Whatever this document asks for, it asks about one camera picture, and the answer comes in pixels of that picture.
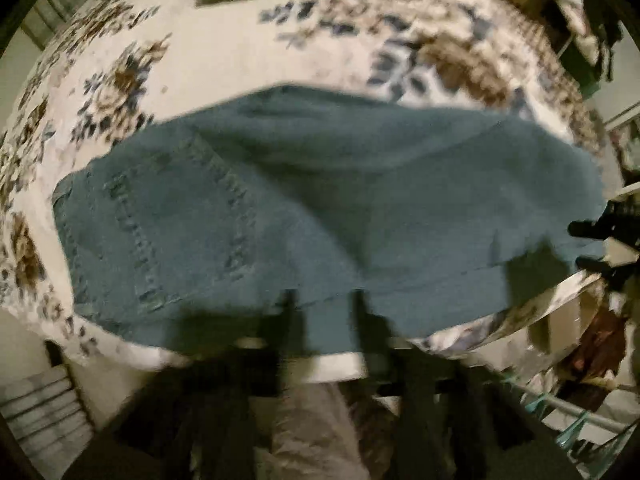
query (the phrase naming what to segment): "dark green cloth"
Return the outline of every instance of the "dark green cloth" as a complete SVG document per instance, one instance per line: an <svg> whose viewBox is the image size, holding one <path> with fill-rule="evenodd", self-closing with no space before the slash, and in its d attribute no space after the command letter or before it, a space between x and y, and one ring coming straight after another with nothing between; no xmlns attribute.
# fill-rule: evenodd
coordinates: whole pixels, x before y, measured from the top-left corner
<svg viewBox="0 0 640 480"><path fill-rule="evenodd" d="M53 206L76 312L105 329L210 351L295 288L306 350L332 353L357 349L354 288L407 337L536 296L604 201L587 153L518 117L283 86L147 127Z"/></svg>

